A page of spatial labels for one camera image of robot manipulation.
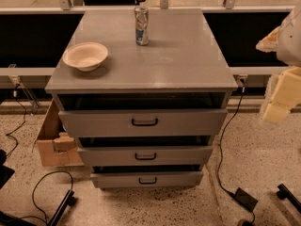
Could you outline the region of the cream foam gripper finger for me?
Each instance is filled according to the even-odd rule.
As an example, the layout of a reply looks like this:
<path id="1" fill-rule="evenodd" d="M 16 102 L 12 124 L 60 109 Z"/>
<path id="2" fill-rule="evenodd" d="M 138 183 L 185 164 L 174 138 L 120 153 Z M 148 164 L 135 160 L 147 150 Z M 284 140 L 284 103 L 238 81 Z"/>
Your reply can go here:
<path id="1" fill-rule="evenodd" d="M 263 110 L 262 119 L 280 123 L 301 103 L 301 68 L 290 67 L 277 76 L 273 92 Z"/>

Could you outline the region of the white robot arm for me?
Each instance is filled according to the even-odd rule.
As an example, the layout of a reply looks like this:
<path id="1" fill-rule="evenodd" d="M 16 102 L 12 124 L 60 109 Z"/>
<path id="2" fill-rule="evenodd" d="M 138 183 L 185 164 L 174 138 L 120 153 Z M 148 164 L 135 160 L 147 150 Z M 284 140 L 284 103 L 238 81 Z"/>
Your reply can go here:
<path id="1" fill-rule="evenodd" d="M 288 65 L 281 74 L 270 77 L 261 106 L 261 119 L 278 124 L 301 103 L 301 5 L 297 5 L 281 25 L 260 40 L 256 49 L 275 52 Z"/>

